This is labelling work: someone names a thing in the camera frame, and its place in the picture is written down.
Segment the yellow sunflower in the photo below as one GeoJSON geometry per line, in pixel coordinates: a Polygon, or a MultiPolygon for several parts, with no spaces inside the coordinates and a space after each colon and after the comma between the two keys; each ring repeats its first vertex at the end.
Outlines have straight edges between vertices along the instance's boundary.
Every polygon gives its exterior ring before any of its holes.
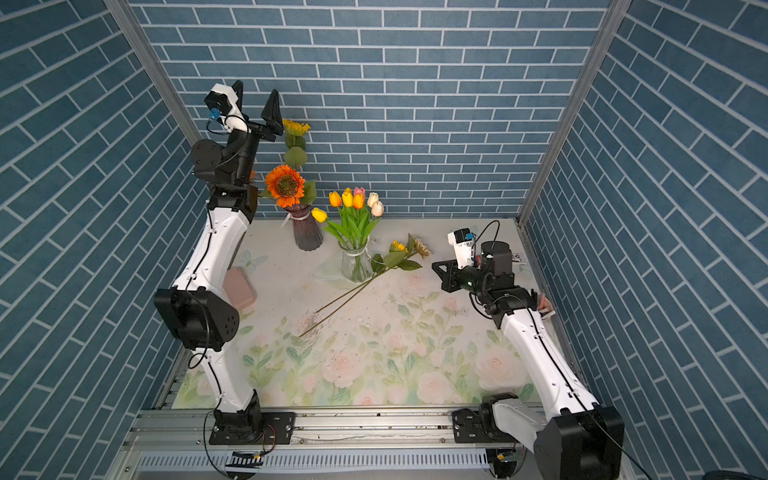
{"type": "Polygon", "coordinates": [[[419,246],[420,240],[408,235],[408,241],[403,243],[394,240],[389,247],[389,251],[386,255],[376,254],[372,257],[370,266],[372,268],[372,276],[370,279],[365,280],[361,285],[356,286],[348,292],[339,295],[327,304],[323,305],[316,310],[316,313],[321,313],[327,310],[332,305],[335,308],[327,313],[320,320],[315,321],[310,327],[302,332],[299,337],[302,338],[308,335],[310,332],[322,325],[326,320],[330,319],[334,314],[346,306],[351,300],[355,299],[361,292],[363,292],[368,286],[370,286],[375,280],[394,270],[402,271],[414,271],[422,267],[420,263],[413,260],[414,256],[420,256],[426,258],[430,255],[429,249],[424,245],[419,246]]]}
{"type": "MultiPolygon", "coordinates": [[[[311,129],[308,123],[301,123],[289,119],[282,120],[284,127],[284,139],[287,151],[284,154],[284,163],[297,173],[308,161],[307,143],[305,135],[311,129]]],[[[302,205],[311,204],[315,197],[313,181],[304,180],[302,190],[304,195],[300,198],[302,205]]]]}

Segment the orange gerbera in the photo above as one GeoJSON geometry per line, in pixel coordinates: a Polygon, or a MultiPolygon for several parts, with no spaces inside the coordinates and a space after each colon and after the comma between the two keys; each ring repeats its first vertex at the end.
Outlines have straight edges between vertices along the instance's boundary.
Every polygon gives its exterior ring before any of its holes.
{"type": "Polygon", "coordinates": [[[317,191],[314,180],[305,180],[296,169],[280,165],[266,175],[265,189],[259,196],[291,209],[313,204],[317,191]]]}

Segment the beige daisy flower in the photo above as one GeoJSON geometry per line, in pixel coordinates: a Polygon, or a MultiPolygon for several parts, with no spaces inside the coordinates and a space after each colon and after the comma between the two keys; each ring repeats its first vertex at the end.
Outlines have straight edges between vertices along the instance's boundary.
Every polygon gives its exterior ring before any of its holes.
{"type": "Polygon", "coordinates": [[[375,255],[372,259],[373,276],[363,282],[360,286],[354,287],[351,290],[337,296],[327,304],[316,310],[319,313],[331,305],[337,303],[340,300],[344,302],[337,308],[339,310],[342,306],[346,305],[356,295],[361,293],[367,286],[369,286],[374,280],[383,276],[385,273],[394,270],[402,271],[414,271],[422,267],[417,261],[413,260],[414,256],[421,259],[428,258],[432,252],[424,241],[412,234],[408,235],[408,239],[405,243],[394,240],[390,245],[389,252],[385,255],[375,255]]]}

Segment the orange yellow tulip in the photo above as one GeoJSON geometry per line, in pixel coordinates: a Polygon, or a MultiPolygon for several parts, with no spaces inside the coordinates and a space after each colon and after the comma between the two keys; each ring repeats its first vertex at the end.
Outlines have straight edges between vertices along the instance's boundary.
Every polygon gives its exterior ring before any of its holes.
{"type": "Polygon", "coordinates": [[[354,204],[354,196],[353,192],[350,188],[346,188],[345,191],[342,193],[341,196],[342,199],[342,205],[343,207],[340,210],[340,215],[342,219],[342,226],[344,228],[344,235],[347,238],[346,242],[350,247],[354,246],[354,230],[351,225],[351,215],[354,213],[355,209],[353,207],[354,204]]]}

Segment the red orange tulip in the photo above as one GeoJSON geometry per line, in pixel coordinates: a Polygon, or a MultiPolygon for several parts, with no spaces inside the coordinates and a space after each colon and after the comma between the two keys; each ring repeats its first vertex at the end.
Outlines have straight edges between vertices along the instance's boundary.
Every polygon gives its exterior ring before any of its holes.
{"type": "Polygon", "coordinates": [[[353,213],[354,213],[354,220],[353,220],[352,226],[354,227],[354,232],[355,232],[354,246],[359,247],[361,245],[361,240],[362,240],[361,219],[363,218],[363,215],[365,213],[365,196],[359,195],[359,194],[354,195],[354,192],[353,192],[353,213]]]}

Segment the white tulip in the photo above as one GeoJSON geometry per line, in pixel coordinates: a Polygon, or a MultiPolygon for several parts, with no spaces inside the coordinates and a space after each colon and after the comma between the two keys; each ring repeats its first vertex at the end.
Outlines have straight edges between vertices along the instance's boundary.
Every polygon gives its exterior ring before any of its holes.
{"type": "Polygon", "coordinates": [[[370,203],[375,203],[376,201],[380,201],[379,195],[375,192],[371,192],[367,197],[365,206],[369,205],[370,203]]]}

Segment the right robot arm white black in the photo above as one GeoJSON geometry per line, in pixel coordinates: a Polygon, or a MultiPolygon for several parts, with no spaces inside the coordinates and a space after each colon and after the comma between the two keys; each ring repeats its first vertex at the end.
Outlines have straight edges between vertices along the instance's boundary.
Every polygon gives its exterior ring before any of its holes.
{"type": "Polygon", "coordinates": [[[488,241],[481,253],[466,229],[449,233],[455,259],[435,262],[443,291],[468,291],[512,343],[539,393],[537,413],[512,393],[484,397],[477,409],[453,412],[458,443],[515,443],[530,451],[545,479],[616,479],[624,422],[602,407],[578,379],[551,339],[535,291],[515,282],[505,242],[488,241]]]}

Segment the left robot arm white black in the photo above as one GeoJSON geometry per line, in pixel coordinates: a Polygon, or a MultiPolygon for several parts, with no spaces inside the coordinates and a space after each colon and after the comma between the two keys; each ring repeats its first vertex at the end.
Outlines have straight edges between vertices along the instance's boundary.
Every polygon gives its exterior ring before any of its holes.
{"type": "Polygon", "coordinates": [[[261,122],[243,111],[244,84],[215,84],[205,98],[212,120],[228,139],[221,145],[202,139],[191,149],[194,175],[205,181],[209,199],[202,234],[172,286],[159,289],[154,304],[172,336],[192,351],[215,394],[214,445],[246,445],[264,437],[256,391],[249,385],[231,341],[239,329],[239,312],[225,291],[226,274],[258,205],[251,173],[258,145],[284,132],[279,93],[272,91],[261,122]]]}

